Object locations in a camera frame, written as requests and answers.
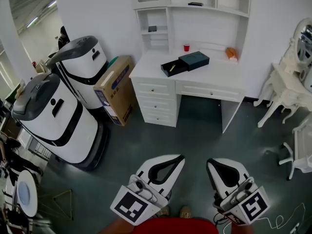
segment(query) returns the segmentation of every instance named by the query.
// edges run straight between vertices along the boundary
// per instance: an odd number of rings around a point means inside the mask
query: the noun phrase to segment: desk drawer
[[[141,112],[142,112],[144,121],[146,123],[171,126],[171,127],[176,126],[176,116],[175,115],[166,114],[166,113],[162,113],[162,112],[142,110],[142,109],[141,109]]]
[[[173,99],[137,96],[137,101],[142,110],[152,110],[168,114],[176,113],[176,100]]]
[[[206,83],[176,81],[175,91],[180,95],[198,96],[220,100],[240,102],[243,99],[243,91],[239,89],[231,89]]]
[[[173,80],[133,79],[132,84],[136,96],[175,99],[175,82]]]

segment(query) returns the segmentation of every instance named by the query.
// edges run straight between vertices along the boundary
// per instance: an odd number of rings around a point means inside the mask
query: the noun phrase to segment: hand
[[[1,162],[1,164],[2,164],[2,167],[6,169],[9,162],[5,159],[4,161]]]

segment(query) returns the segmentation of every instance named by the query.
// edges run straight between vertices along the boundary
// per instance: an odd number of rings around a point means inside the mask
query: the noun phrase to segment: small black object
[[[191,6],[203,6],[204,4],[203,3],[201,3],[201,2],[190,2],[190,3],[188,3],[188,5],[191,5]]]
[[[166,76],[170,77],[187,71],[187,64],[184,61],[178,59],[161,65],[161,69],[166,74]]]
[[[194,52],[185,56],[179,57],[180,60],[184,61],[188,68],[188,71],[192,71],[196,68],[200,68],[202,66],[209,64],[209,57],[204,55],[202,52]]]
[[[100,55],[100,52],[98,50],[92,55],[92,60],[95,60],[99,55]]]
[[[156,32],[157,26],[148,26],[148,32]]]
[[[246,189],[246,190],[249,190],[249,189],[252,187],[252,185],[253,185],[252,183],[248,183],[248,184],[245,186],[245,189]]]
[[[142,188],[143,188],[143,185],[142,185],[141,182],[139,182],[139,181],[136,182],[136,186],[137,186],[139,189],[142,189]]]
[[[56,117],[56,115],[58,114],[58,112],[59,112],[60,108],[62,107],[63,103],[64,103],[64,100],[59,99],[57,104],[55,105],[55,107],[52,109],[52,114],[53,114],[54,117]]]

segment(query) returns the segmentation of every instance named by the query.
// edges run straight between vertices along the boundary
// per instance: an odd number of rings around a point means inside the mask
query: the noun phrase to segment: round mirror
[[[297,43],[297,54],[299,61],[311,67],[312,65],[312,25],[305,25],[299,36]]]

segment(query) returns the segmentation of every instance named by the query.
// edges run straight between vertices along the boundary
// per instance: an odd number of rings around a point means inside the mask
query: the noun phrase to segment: cardboard box
[[[125,126],[137,98],[129,75],[134,68],[131,56],[120,56],[93,89],[112,121]]]

